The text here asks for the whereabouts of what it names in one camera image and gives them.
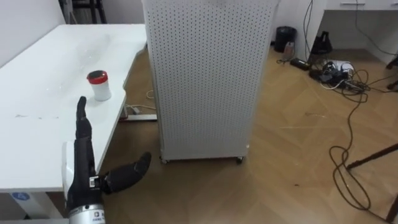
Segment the desk surface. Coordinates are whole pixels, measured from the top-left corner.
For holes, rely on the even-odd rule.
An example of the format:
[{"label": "desk surface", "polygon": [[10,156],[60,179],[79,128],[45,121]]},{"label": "desk surface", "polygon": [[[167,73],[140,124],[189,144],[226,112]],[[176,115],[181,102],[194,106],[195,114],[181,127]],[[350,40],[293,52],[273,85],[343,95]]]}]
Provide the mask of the desk surface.
[{"label": "desk surface", "polygon": [[[82,95],[99,170],[145,44],[144,25],[62,25],[0,68],[0,192],[62,191],[62,144],[74,140]],[[108,101],[93,99],[93,70],[109,75]]]}]

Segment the electrical cable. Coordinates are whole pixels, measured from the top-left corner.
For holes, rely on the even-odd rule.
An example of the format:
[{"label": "electrical cable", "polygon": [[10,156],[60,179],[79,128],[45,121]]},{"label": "electrical cable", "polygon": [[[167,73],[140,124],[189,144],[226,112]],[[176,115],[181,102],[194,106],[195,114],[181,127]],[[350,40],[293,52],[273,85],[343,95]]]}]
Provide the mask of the electrical cable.
[{"label": "electrical cable", "polygon": [[[366,75],[365,81],[363,82],[361,77],[359,76],[359,72],[364,72]],[[366,211],[369,214],[371,214],[372,216],[386,222],[385,218],[377,215],[376,213],[371,211],[371,199],[367,193],[367,191],[365,190],[365,188],[361,185],[361,183],[359,183],[359,181],[357,180],[357,178],[350,172],[350,170],[347,169],[347,165],[346,162],[348,160],[349,157],[349,150],[351,149],[352,145],[353,145],[353,141],[354,141],[354,132],[353,132],[353,127],[351,125],[351,117],[354,114],[354,112],[359,108],[359,106],[363,103],[366,103],[368,101],[368,94],[366,93],[367,91],[371,91],[373,88],[370,87],[371,84],[376,83],[380,80],[386,79],[380,79],[380,80],[376,80],[375,82],[372,82],[370,84],[368,84],[368,80],[369,80],[369,73],[366,70],[358,70],[355,71],[353,74],[353,77],[357,76],[359,80],[354,80],[353,78],[351,80],[347,80],[345,81],[346,83],[349,83],[352,86],[356,86],[356,88],[352,88],[350,90],[347,89],[341,89],[341,91],[338,91],[337,89],[333,89],[333,91],[341,94],[343,97],[345,97],[346,99],[356,102],[356,106],[351,110],[351,112],[349,113],[348,117],[347,117],[347,123],[348,123],[348,129],[349,129],[349,143],[346,147],[343,146],[332,146],[331,148],[329,148],[329,156],[330,159],[332,160],[332,162],[335,165],[335,169],[333,170],[333,181],[336,185],[337,190],[339,191],[340,195],[343,197],[343,199],[353,208],[357,209],[357,210],[362,210],[362,211]],[[352,96],[359,96],[359,99],[353,99]],[[337,162],[337,160],[333,157],[332,152],[335,150],[340,150],[341,151],[341,161]],[[367,203],[364,205],[363,203],[359,202],[359,200],[354,196],[353,192],[351,191],[351,189],[348,187],[346,178],[343,176],[342,170],[345,170],[346,173],[356,182],[356,185],[358,185],[358,187],[361,189],[362,193],[365,195],[366,197],[366,201]],[[344,183],[344,187],[341,187],[340,184],[337,182],[337,178],[336,176],[339,175],[342,182]],[[348,196],[346,194],[343,193],[342,189],[345,188],[346,191],[349,194],[349,197],[352,200],[349,200]]]},{"label": "electrical cable", "polygon": [[135,108],[135,107],[142,107],[142,108],[147,108],[151,110],[156,110],[153,106],[146,106],[146,105],[126,105],[127,108]]},{"label": "electrical cable", "polygon": [[[147,99],[152,100],[152,99],[155,98],[155,97],[149,95],[149,93],[151,93],[151,92],[153,93],[154,91],[153,91],[153,90],[149,90],[149,91],[146,93],[146,98],[147,98]],[[156,110],[155,107],[153,107],[153,106],[146,106],[146,105],[126,105],[126,107],[132,109],[133,111],[134,111],[134,108],[137,108],[137,107],[147,108],[147,109],[151,109],[151,110]]]},{"label": "electrical cable", "polygon": [[388,77],[386,77],[386,78],[381,78],[381,79],[379,79],[379,80],[373,81],[373,82],[369,83],[368,85],[375,84],[375,83],[377,83],[377,82],[379,82],[379,81],[386,80],[386,79],[388,79],[388,78],[391,78],[391,77],[394,77],[394,76],[397,76],[397,75],[398,75],[398,72],[397,72],[396,74],[390,75],[390,76],[388,76]]},{"label": "electrical cable", "polygon": [[70,15],[72,16],[72,19],[73,19],[73,21],[75,22],[75,24],[78,24],[78,23],[77,23],[77,20],[76,20],[76,17],[75,17],[75,15],[74,15],[74,13],[71,12]]},{"label": "electrical cable", "polygon": [[370,41],[370,43],[372,43],[373,46],[375,46],[380,52],[382,52],[382,53],[384,53],[384,54],[388,54],[388,55],[397,56],[398,53],[394,53],[394,54],[393,54],[393,53],[390,53],[390,52],[386,52],[385,50],[382,50],[382,49],[377,45],[377,43],[375,43],[375,41],[372,40],[372,38],[370,38],[369,35],[367,35],[367,33],[363,32],[363,31],[359,28],[359,26],[358,26],[358,11],[359,11],[358,5],[359,5],[359,2],[358,2],[358,0],[355,0],[355,1],[356,1],[355,28],[356,28],[362,35],[364,35],[364,36]]},{"label": "electrical cable", "polygon": [[153,96],[149,96],[149,93],[153,93],[153,92],[154,92],[153,90],[149,90],[149,91],[146,93],[147,99],[152,100],[152,99],[155,98],[155,97],[153,97]]},{"label": "electrical cable", "polygon": [[285,63],[291,61],[294,58],[295,55],[296,55],[296,43],[293,42],[293,54],[292,54],[292,56],[290,58],[278,59],[278,60],[276,60],[276,63],[285,65]]},{"label": "electrical cable", "polygon": [[342,84],[343,82],[345,82],[345,80],[340,81],[336,86],[331,87],[331,88],[324,86],[322,83],[321,83],[321,86],[327,90],[334,90],[335,88],[338,88],[340,86],[340,84]]},{"label": "electrical cable", "polygon": [[[304,53],[305,53],[305,60],[306,61],[309,60],[309,56],[307,54],[307,51],[309,52],[309,54],[311,54],[311,49],[310,49],[310,46],[308,44],[307,34],[308,34],[308,27],[310,26],[310,21],[311,21],[312,6],[313,6],[313,0],[311,0],[310,4],[308,4],[307,10],[305,11],[305,15],[304,15],[304,20],[303,20],[303,31],[304,31],[304,39],[305,39]],[[307,27],[305,27],[305,21],[307,20],[308,12],[310,14],[309,14],[309,17],[308,17]]]}]

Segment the black bag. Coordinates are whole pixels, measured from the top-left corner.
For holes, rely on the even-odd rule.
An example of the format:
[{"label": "black bag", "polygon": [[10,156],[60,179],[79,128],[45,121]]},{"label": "black bag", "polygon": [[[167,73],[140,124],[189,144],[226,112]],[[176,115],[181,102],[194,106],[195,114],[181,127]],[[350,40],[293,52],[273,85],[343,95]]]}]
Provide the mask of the black bag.
[{"label": "black bag", "polygon": [[311,54],[322,55],[328,54],[333,50],[329,39],[329,32],[323,31],[320,37],[316,37],[313,43]]}]

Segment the robotic hand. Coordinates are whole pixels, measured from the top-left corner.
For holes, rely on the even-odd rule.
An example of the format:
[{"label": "robotic hand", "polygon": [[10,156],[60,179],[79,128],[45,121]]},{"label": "robotic hand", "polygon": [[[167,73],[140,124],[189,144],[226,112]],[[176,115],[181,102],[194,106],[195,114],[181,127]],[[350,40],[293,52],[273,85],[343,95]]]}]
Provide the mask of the robotic hand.
[{"label": "robotic hand", "polygon": [[132,164],[97,175],[91,124],[85,112],[86,98],[77,104],[76,139],[74,145],[64,145],[63,188],[70,224],[105,224],[101,193],[111,194],[125,190],[146,174],[151,154],[144,153]]}]

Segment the black trash can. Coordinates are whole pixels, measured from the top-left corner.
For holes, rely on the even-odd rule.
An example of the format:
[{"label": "black trash can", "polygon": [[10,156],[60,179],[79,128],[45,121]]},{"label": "black trash can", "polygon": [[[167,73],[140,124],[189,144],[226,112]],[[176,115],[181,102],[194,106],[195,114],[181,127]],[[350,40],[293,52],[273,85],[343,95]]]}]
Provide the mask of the black trash can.
[{"label": "black trash can", "polygon": [[278,27],[276,29],[274,50],[276,52],[282,53],[285,50],[285,46],[288,42],[294,42],[296,33],[297,30],[293,27]]}]

